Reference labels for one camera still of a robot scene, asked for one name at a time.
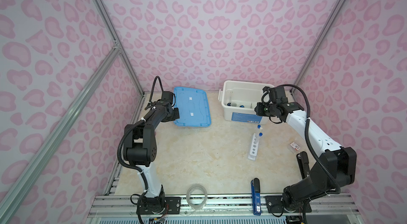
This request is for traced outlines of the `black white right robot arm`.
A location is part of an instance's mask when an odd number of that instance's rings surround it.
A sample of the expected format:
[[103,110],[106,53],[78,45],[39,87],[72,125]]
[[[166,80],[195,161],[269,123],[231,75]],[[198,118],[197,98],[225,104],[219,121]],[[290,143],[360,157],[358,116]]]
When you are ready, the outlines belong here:
[[333,140],[311,119],[311,105],[306,93],[294,85],[304,98],[305,106],[289,102],[287,84],[265,86],[257,103],[257,116],[278,118],[291,126],[304,140],[315,164],[309,175],[283,190],[280,206],[286,212],[306,212],[313,200],[328,195],[339,195],[342,188],[355,181],[357,153],[352,147],[343,147]]

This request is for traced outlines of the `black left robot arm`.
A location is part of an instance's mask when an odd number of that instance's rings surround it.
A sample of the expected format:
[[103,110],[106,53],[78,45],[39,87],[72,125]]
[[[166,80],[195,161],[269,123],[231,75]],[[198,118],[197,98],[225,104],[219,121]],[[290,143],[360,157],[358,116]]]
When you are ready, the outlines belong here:
[[175,107],[176,97],[171,91],[165,91],[161,78],[156,76],[152,91],[156,83],[161,89],[161,98],[157,101],[148,100],[145,110],[147,114],[134,124],[128,124],[117,149],[117,160],[122,167],[136,170],[141,180],[143,192],[137,201],[131,203],[137,207],[136,213],[141,219],[143,212],[151,212],[164,217],[169,210],[165,202],[165,192],[156,174],[153,162],[158,154],[155,130],[160,123],[176,121],[180,118],[179,109]]

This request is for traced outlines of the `blue plastic box lid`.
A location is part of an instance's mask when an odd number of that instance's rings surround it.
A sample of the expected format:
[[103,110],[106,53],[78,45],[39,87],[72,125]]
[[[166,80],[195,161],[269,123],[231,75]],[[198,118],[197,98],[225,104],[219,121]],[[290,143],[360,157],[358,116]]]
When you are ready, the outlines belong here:
[[212,123],[207,93],[188,87],[175,87],[175,108],[180,118],[174,124],[178,127],[209,127]]

